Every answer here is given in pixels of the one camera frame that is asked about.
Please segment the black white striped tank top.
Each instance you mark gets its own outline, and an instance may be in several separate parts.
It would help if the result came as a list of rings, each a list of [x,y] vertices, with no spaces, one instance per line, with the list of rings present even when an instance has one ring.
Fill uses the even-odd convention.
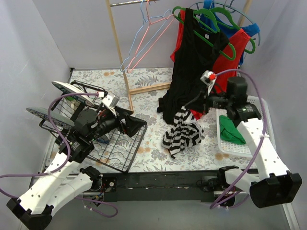
[[[176,154],[201,143],[204,138],[204,129],[192,112],[183,106],[175,114],[173,126],[164,133],[162,147],[175,159]]]

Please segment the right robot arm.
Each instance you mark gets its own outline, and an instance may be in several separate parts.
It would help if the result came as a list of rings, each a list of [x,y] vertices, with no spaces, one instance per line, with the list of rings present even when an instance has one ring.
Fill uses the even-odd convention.
[[[291,203],[295,198],[302,178],[298,173],[291,173],[279,158],[269,136],[266,133],[267,118],[263,108],[258,109],[248,102],[247,82],[243,77],[228,79],[225,93],[211,94],[216,80],[215,74],[202,76],[204,83],[204,109],[225,109],[238,132],[244,138],[252,155],[251,164],[256,164],[258,176],[248,173],[237,166],[225,166],[218,170],[217,184],[222,190],[233,187],[246,192],[258,208]]]

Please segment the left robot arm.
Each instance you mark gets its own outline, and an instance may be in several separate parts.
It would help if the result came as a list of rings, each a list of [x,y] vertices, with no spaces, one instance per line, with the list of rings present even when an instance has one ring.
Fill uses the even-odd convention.
[[[92,166],[81,168],[70,182],[66,177],[94,150],[93,142],[117,129],[133,137],[146,126],[146,121],[131,116],[131,112],[116,107],[117,115],[104,110],[101,116],[93,109],[82,110],[72,128],[41,177],[18,198],[11,198],[7,207],[30,230],[44,230],[53,216],[68,202],[85,191],[98,191],[103,186],[102,174]]]

